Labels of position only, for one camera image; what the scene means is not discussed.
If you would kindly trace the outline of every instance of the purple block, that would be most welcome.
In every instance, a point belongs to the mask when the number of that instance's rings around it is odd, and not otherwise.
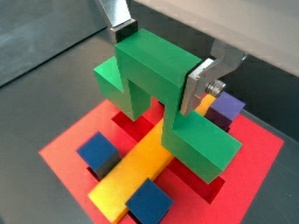
[[[210,105],[206,118],[227,131],[245,106],[246,103],[243,101],[223,92],[217,101]]]

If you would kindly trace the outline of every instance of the green block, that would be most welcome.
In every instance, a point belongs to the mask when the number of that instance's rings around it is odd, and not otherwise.
[[[95,68],[102,94],[137,119],[151,96],[165,104],[163,146],[210,183],[225,171],[241,147],[198,113],[179,113],[187,72],[202,60],[141,30],[117,44],[117,58]]]

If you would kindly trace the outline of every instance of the gray wall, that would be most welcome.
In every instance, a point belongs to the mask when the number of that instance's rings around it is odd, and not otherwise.
[[[142,28],[199,57],[210,56],[213,37],[142,4],[131,4]],[[247,104],[246,110],[299,141],[299,78],[251,56],[223,80],[227,91]]]
[[[94,0],[0,0],[0,86],[105,28]]]

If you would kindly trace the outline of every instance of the red block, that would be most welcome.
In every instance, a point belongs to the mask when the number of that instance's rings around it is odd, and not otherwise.
[[[109,223],[109,220],[89,198],[98,180],[91,175],[89,165],[77,150],[95,133],[101,132],[119,148],[123,156],[130,152],[137,145],[137,140],[113,121],[118,113],[119,110],[113,103],[105,101],[40,150],[45,161],[89,217],[94,223],[102,224]],[[162,115],[163,106],[155,101],[153,109],[145,113],[143,117],[155,124]],[[243,147],[229,169],[221,175],[226,184],[211,204],[170,169],[166,169],[159,176],[157,183],[175,201],[162,223],[241,223],[283,141],[245,116],[239,116],[233,123],[230,134],[243,143]],[[127,215],[122,223],[135,222]]]

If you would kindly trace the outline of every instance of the metal plate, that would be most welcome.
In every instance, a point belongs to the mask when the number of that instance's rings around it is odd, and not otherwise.
[[[97,4],[111,27],[131,19],[127,0],[97,0]]]
[[[137,1],[299,76],[299,1]]]

